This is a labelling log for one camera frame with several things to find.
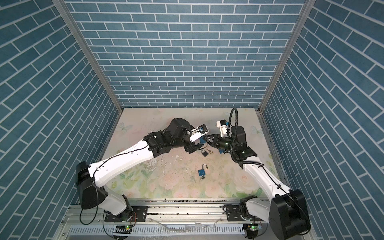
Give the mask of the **black padlock with keys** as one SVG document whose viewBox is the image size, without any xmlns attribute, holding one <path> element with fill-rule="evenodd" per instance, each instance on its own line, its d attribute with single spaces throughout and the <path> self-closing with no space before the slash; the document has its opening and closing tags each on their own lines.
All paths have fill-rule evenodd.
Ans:
<svg viewBox="0 0 384 240">
<path fill-rule="evenodd" d="M 212 154 L 213 152 L 211 150 L 201 150 L 201 153 L 204 157 L 207 157 L 208 155 Z"/>
</svg>

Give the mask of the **blue padlock with key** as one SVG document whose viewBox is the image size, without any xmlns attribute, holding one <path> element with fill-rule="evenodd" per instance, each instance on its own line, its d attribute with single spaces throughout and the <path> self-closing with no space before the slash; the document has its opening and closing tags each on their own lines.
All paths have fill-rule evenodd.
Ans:
<svg viewBox="0 0 384 240">
<path fill-rule="evenodd" d="M 205 170 L 207 170 L 207 169 L 208 169 L 207 164 L 202 164 L 202 168 L 200 170 L 198 170 L 198 174 L 199 174 L 199 177 L 201 180 L 205 179 L 205 177 L 206 177 Z"/>
</svg>

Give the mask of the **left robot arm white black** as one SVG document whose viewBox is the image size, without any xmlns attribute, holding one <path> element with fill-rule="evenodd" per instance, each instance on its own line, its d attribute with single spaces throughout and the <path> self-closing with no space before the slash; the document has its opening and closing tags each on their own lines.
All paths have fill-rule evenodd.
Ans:
<svg viewBox="0 0 384 240">
<path fill-rule="evenodd" d="M 137 144 L 106 160 L 76 166 L 76 188 L 82 210 L 102 209 L 118 222 L 130 222 L 135 217 L 125 195 L 119 195 L 106 184 L 121 173 L 143 162 L 184 148 L 189 154 L 199 150 L 196 141 L 209 132 L 205 125 L 194 128 L 188 121 L 174 118 L 161 131 L 151 132 Z"/>
</svg>

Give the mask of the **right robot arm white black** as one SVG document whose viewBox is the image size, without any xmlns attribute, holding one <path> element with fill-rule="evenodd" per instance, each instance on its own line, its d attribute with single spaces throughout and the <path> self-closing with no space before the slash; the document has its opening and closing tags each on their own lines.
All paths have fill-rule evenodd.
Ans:
<svg viewBox="0 0 384 240">
<path fill-rule="evenodd" d="M 231 159 L 251 175 L 268 198 L 266 202 L 253 196 L 241 199 L 240 215 L 246 220 L 264 220 L 279 240 L 308 234 L 312 226 L 304 194 L 300 190 L 292 190 L 276 178 L 248 146 L 245 130 L 239 126 L 238 110 L 233 108 L 229 120 L 219 121 L 218 128 L 220 134 L 206 136 L 206 142 L 213 148 L 229 153 Z"/>
</svg>

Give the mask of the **floral table mat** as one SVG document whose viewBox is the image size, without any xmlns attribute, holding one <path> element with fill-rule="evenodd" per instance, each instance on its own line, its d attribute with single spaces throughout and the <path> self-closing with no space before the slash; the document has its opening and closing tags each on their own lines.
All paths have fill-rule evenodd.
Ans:
<svg viewBox="0 0 384 240">
<path fill-rule="evenodd" d="M 125 109 L 118 121 L 103 158 L 106 160 L 137 144 L 151 132 L 164 130 L 174 118 L 187 120 L 193 127 L 206 125 L 210 134 L 219 133 L 217 121 L 229 120 L 230 108 L 135 108 Z M 277 174 L 272 155 L 262 131 L 256 110 L 240 108 L 239 125 L 244 127 L 248 146 L 265 167 Z M 143 162 L 121 173 L 106 185 L 128 199 L 241 199 L 250 195 L 266 198 L 259 184 L 232 161 L 229 154 L 206 146 L 213 153 L 204 157 L 201 151 L 186 153 L 172 149 L 155 159 Z M 198 170 L 207 164 L 206 177 Z"/>
</svg>

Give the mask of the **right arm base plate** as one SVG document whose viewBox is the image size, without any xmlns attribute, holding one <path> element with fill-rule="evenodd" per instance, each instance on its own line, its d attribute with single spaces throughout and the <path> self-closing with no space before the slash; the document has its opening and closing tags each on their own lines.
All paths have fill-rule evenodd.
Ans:
<svg viewBox="0 0 384 240">
<path fill-rule="evenodd" d="M 246 214 L 245 210 L 239 205 L 225 204 L 222 206 L 222 210 L 226 215 L 228 222 L 260 222 L 262 219 Z"/>
</svg>

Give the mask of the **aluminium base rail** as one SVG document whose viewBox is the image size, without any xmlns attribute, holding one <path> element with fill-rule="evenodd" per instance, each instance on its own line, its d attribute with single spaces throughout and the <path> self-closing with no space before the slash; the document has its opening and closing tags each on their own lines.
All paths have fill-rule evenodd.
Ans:
<svg viewBox="0 0 384 240">
<path fill-rule="evenodd" d="M 132 206 L 148 206 L 145 222 L 105 222 L 102 210 L 81 212 L 79 205 L 68 209 L 60 224 L 55 240 L 106 239 L 145 240 L 156 238 L 185 239 L 188 236 L 216 237 L 236 236 L 245 240 L 273 239 L 274 235 L 267 222 L 228 222 L 222 206 L 239 205 L 239 199 L 162 199 L 133 200 Z"/>
</svg>

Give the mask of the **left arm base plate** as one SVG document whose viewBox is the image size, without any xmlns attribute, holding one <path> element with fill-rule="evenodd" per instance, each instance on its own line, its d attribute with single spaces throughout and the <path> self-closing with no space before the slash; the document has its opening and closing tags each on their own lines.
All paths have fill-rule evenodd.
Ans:
<svg viewBox="0 0 384 240">
<path fill-rule="evenodd" d="M 106 213 L 105 222 L 123 223 L 123 222 L 145 222 L 148 213 L 148 206 L 129 206 L 119 215 L 115 216 L 110 212 Z"/>
</svg>

